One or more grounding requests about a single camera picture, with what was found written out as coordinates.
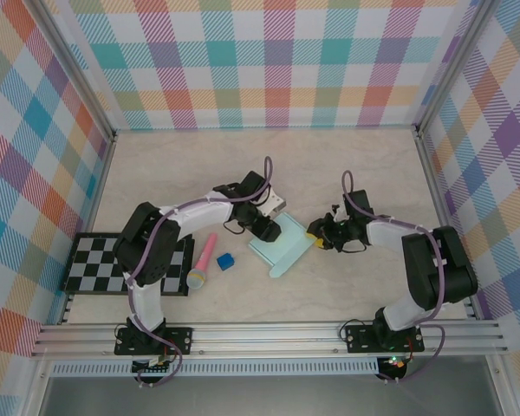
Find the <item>beige table surface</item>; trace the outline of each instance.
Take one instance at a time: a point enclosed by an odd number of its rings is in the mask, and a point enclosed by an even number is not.
[[[213,186],[263,171],[270,155],[271,181],[286,198],[285,211],[305,227],[341,198],[341,173],[351,169],[355,189],[366,189],[376,213],[426,227],[438,220],[409,130],[236,130],[122,133],[107,177],[94,231],[121,231],[143,201],[176,205]],[[202,289],[162,298],[169,322],[294,322],[372,319],[403,296],[402,258],[378,247],[361,254],[310,248],[278,279],[247,246],[221,225],[195,233],[194,261],[210,232],[218,244]],[[230,252],[235,265],[222,272],[215,258]],[[75,296],[70,323],[123,322],[126,296]],[[462,303],[443,318],[464,318]]]

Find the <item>purple cable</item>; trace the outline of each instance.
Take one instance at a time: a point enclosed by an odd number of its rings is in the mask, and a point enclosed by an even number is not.
[[[350,180],[350,191],[347,189],[347,183],[346,183],[347,176],[349,177],[349,180]],[[352,198],[350,198],[350,196],[348,195],[354,189],[353,174],[350,171],[343,172],[343,174],[341,176],[341,186],[343,188],[343,192],[345,194],[345,198],[347,199],[347,201],[360,214],[370,217],[376,221],[381,221],[381,222],[389,223],[389,224],[395,224],[395,225],[398,225],[399,227],[403,227],[408,230],[419,231],[426,235],[426,237],[430,241],[430,244],[432,245],[433,252],[435,253],[435,258],[437,260],[437,269],[438,269],[438,273],[439,273],[439,292],[438,292],[438,296],[437,296],[437,303],[435,304],[435,308],[433,309],[433,312],[425,318],[418,319],[413,325],[414,326],[420,325],[423,322],[428,322],[428,321],[432,320],[433,318],[435,318],[435,316],[441,310],[441,306],[443,306],[443,301],[445,299],[445,270],[443,268],[443,258],[441,257],[441,252],[439,251],[439,246],[437,244],[437,241],[433,237],[432,233],[430,231],[428,231],[426,228],[422,227],[421,225],[414,225],[414,224],[406,223],[404,221],[399,221],[397,219],[389,218],[389,217],[380,217],[378,215],[374,215],[373,213],[365,211],[362,208],[360,208],[357,204],[354,203]],[[437,358],[437,356],[439,355],[441,350],[443,349],[443,345],[445,344],[445,329],[442,326],[437,325],[437,324],[425,325],[425,326],[427,328],[439,328],[441,330],[441,343],[439,344],[439,347],[435,350],[435,354],[432,355],[432,358],[430,358],[430,360],[421,369],[419,369],[416,373],[413,373],[413,374],[410,374],[410,375],[404,377],[402,380],[411,380],[415,377],[418,377],[418,375],[420,373],[424,373],[427,370],[427,368],[430,366],[430,364],[432,364],[433,361]],[[382,375],[384,378],[391,380],[390,377],[387,377],[384,374],[382,374]]]
[[[141,386],[148,386],[148,387],[161,386],[162,384],[165,384],[169,380],[171,380],[175,376],[175,374],[181,369],[181,366],[183,365],[183,354],[181,353],[181,350],[177,347],[177,345],[173,344],[172,342],[169,342],[168,340],[165,340],[165,339],[160,338],[159,336],[153,334],[151,331],[149,331],[143,325],[143,323],[140,321],[139,317],[137,316],[135,305],[134,305],[134,300],[133,300],[133,286],[134,286],[135,278],[139,275],[140,271],[142,270],[142,268],[144,267],[144,265],[146,263],[146,259],[148,258],[148,254],[150,253],[150,249],[152,247],[152,243],[153,243],[154,239],[156,238],[158,229],[175,212],[181,211],[191,205],[210,203],[210,202],[230,202],[232,204],[235,204],[238,202],[247,202],[247,201],[250,201],[251,199],[257,198],[260,195],[262,195],[263,192],[266,190],[266,188],[270,185],[272,173],[273,173],[273,162],[272,162],[270,156],[266,156],[263,160],[263,175],[266,178],[266,180],[264,181],[264,183],[260,187],[260,189],[258,189],[252,195],[249,195],[248,197],[242,197],[242,198],[199,198],[199,199],[195,199],[194,201],[185,202],[181,205],[176,206],[175,208],[173,208],[172,210],[170,210],[169,212],[164,214],[162,216],[162,218],[160,218],[158,220],[158,222],[156,223],[156,225],[154,226],[152,232],[150,233],[150,237],[148,238],[148,241],[146,242],[146,247],[142,253],[142,257],[140,258],[139,264],[137,264],[137,267],[135,268],[135,270],[133,271],[131,276],[127,279],[127,293],[129,295],[129,308],[131,309],[131,313],[133,314],[133,321],[134,321],[135,325],[137,325],[137,327],[139,327],[139,329],[142,332],[144,332],[145,334],[147,334],[154,340],[161,342],[164,345],[167,345],[169,348],[172,348],[175,351],[176,355],[179,357],[179,360],[178,360],[178,363],[177,363],[177,366],[175,367],[175,369],[170,374],[166,375],[165,377],[163,377],[160,381],[158,381],[156,383],[148,383],[148,384],[144,383],[140,379],[140,374],[142,372],[138,372],[137,380]]]

